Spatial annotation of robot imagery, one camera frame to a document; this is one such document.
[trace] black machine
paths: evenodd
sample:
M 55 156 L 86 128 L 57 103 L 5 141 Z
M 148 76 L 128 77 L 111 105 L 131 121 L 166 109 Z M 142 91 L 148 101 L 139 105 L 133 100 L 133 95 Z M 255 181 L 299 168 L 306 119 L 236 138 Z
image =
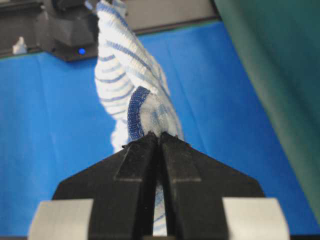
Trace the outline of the black machine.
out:
M 152 236 L 157 179 L 163 185 L 168 236 Z M 177 137 L 163 133 L 157 138 L 150 132 L 62 181 L 52 199 L 93 199 L 89 240 L 227 240 L 222 197 L 264 196 L 252 177 Z
M 98 0 L 0 0 L 0 58 L 13 56 L 23 38 L 25 53 L 46 51 L 64 61 L 98 54 Z M 163 31 L 217 19 L 213 1 L 127 0 L 127 22 L 137 33 Z M 172 9 L 172 12 L 159 9 Z

